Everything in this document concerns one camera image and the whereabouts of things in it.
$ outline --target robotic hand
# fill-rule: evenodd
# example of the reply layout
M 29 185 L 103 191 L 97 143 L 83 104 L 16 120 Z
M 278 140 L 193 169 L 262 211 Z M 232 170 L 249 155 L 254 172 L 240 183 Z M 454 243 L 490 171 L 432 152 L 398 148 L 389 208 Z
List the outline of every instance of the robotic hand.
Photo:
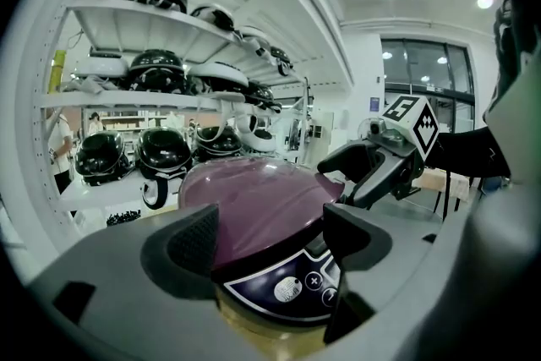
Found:
M 399 96 L 383 114 L 370 123 L 367 139 L 352 141 L 318 164 L 318 171 L 340 171 L 355 188 L 346 204 L 369 208 L 384 195 L 397 200 L 412 194 L 412 181 L 424 169 L 439 125 L 424 96 Z

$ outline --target chin strap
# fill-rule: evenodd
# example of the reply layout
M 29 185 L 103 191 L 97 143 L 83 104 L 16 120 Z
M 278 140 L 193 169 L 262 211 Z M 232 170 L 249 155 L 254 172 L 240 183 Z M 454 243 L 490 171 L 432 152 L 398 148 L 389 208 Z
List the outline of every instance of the chin strap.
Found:
M 199 132 L 196 130 L 195 133 L 197 134 L 198 141 L 209 143 L 211 141 L 216 140 L 218 137 L 220 137 L 221 133 L 223 133 L 224 128 L 227 126 L 227 120 L 233 117 L 233 114 L 235 113 L 235 109 L 233 108 L 232 102 L 225 101 L 225 100 L 218 100 L 218 101 L 220 102 L 220 107 L 221 107 L 220 128 L 218 129 L 218 132 L 212 139 L 204 139 L 203 137 L 199 135 Z M 201 99 L 198 98 L 197 99 L 197 112 L 195 113 L 195 122 L 197 124 L 199 124 L 197 122 L 197 119 L 199 116 L 200 105 L 201 105 Z
M 179 172 L 174 173 L 173 175 L 168 175 L 167 173 L 157 172 L 156 173 L 156 185 L 157 185 L 157 195 L 154 200 L 149 200 L 147 194 L 150 191 L 150 185 L 148 183 L 143 184 L 143 201 L 145 205 L 155 211 L 160 209 L 166 204 L 167 197 L 169 196 L 169 180 L 178 178 L 185 175 L 188 172 L 186 167 L 182 167 Z

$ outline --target shelf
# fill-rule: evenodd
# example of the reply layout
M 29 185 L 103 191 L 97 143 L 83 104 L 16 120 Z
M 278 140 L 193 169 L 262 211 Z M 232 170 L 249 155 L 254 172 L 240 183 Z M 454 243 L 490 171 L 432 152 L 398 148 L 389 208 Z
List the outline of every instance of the shelf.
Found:
M 104 90 L 97 95 L 85 92 L 63 92 L 42 97 L 42 107 L 166 107 L 215 112 L 216 101 L 197 96 L 162 94 L 157 92 L 132 92 L 129 90 Z
M 187 96 L 178 94 L 162 94 L 156 92 L 132 92 L 128 90 L 103 90 L 97 95 L 84 92 L 63 92 L 41 96 L 41 107 L 101 107 L 111 109 L 114 107 L 148 107 L 169 108 L 182 112 L 219 112 L 221 104 L 218 100 L 210 98 Z M 282 111 L 276 114 L 272 110 L 255 107 L 251 104 L 236 102 L 235 107 L 239 113 L 254 114 L 260 118 L 302 118 L 301 112 Z
M 68 9 L 97 51 L 133 53 L 160 47 L 185 63 L 229 63 L 249 79 L 269 85 L 303 80 L 296 73 L 281 76 L 274 63 L 245 50 L 233 32 L 187 14 L 126 0 L 70 0 Z
M 118 131 L 122 133 L 123 131 L 142 131 L 143 129 L 148 129 L 149 127 L 136 127 L 136 128 L 112 128 L 113 131 Z
M 60 195 L 58 203 L 63 211 L 76 211 L 140 200 L 140 188 L 145 182 L 151 181 L 145 179 L 139 170 L 134 170 L 119 181 L 90 187 L 77 174 L 76 179 Z M 181 182 L 179 178 L 169 181 L 169 191 L 176 193 Z
M 113 121 L 123 119 L 145 119 L 145 116 L 101 116 L 102 121 Z

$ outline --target shelving unit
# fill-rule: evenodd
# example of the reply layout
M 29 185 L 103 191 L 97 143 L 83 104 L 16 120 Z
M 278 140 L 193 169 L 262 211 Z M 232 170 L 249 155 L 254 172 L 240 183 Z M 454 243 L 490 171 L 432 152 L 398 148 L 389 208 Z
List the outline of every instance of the shelving unit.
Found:
M 269 0 L 231 1 L 244 22 L 260 25 L 277 45 L 284 44 L 291 51 L 292 58 L 298 60 L 299 69 L 311 74 L 310 60 L 321 57 L 328 61 L 329 69 L 335 69 L 347 78 L 348 71 L 342 66 L 342 57 L 346 58 L 340 56 L 343 50 L 339 30 L 331 14 L 326 13 L 317 0 L 280 0 L 276 6 Z M 259 9 L 263 6 L 265 14 L 260 14 Z M 69 15 L 79 19 L 78 24 L 84 28 L 85 36 L 98 50 L 136 53 L 147 47 L 162 46 L 189 62 L 221 60 L 240 69 L 245 68 L 250 78 L 268 85 L 288 84 L 296 80 L 303 82 L 303 77 L 297 74 L 281 77 L 272 65 L 244 51 L 233 34 L 180 13 L 116 0 L 21 0 L 15 12 L 3 41 L 4 50 L 0 53 L 3 71 L 0 101 L 6 113 L 2 120 L 3 129 L 16 134 L 4 134 L 2 139 L 4 154 L 10 157 L 6 158 L 7 166 L 0 177 L 0 184 L 3 201 L 10 209 L 16 230 L 42 266 L 49 265 L 80 240 L 73 217 L 65 211 L 71 206 L 62 205 L 50 171 L 43 128 L 44 109 L 140 107 L 142 110 L 170 108 L 196 112 L 198 105 L 197 101 L 189 101 L 186 96 L 143 95 L 139 92 L 45 95 L 55 51 L 66 48 L 62 30 L 67 28 Z M 329 32 L 325 22 L 334 23 L 336 30 Z M 219 108 L 216 101 L 202 98 L 199 106 L 202 112 L 217 112 Z M 275 116 L 252 107 L 247 111 L 259 116 Z M 296 117 L 299 114 L 285 112 L 281 116 Z M 105 191 L 107 186 L 103 188 L 94 192 Z M 101 199 L 101 193 L 100 197 L 95 197 L 95 201 Z
M 162 94 L 155 92 L 131 92 L 127 90 L 104 90 L 97 95 L 84 92 L 63 92 L 41 97 L 41 107 L 96 107 L 111 111 L 115 107 L 137 107 L 139 109 L 170 109 L 183 112 L 219 112 L 221 103 L 204 96 Z M 255 107 L 243 102 L 234 102 L 236 112 L 254 114 L 258 117 L 301 118 L 298 110 L 284 110 L 276 114 L 272 110 Z
M 138 170 L 134 170 L 124 179 L 99 187 L 88 186 L 77 175 L 76 179 L 61 194 L 58 201 L 59 208 L 62 211 L 75 211 L 140 200 L 140 189 L 145 182 L 149 181 Z M 182 180 L 178 178 L 169 181 L 169 191 L 178 191 L 181 182 Z
M 187 14 L 126 0 L 70 0 L 67 8 L 98 52 L 139 53 L 160 47 L 175 52 L 185 63 L 229 63 L 249 79 L 271 85 L 302 80 L 295 72 L 279 75 L 274 62 L 245 50 L 234 32 Z
M 124 119 L 145 119 L 145 116 L 101 116 L 102 121 L 124 120 Z

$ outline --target black cable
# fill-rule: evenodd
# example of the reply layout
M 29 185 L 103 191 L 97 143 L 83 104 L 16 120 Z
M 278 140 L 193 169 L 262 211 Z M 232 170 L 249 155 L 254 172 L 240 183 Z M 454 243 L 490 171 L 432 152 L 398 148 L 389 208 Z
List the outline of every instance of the black cable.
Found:
M 449 206 L 449 195 L 451 193 L 451 172 L 447 170 L 445 173 L 445 200 L 443 203 L 443 218 L 442 220 L 445 221 L 447 217 L 447 207 Z

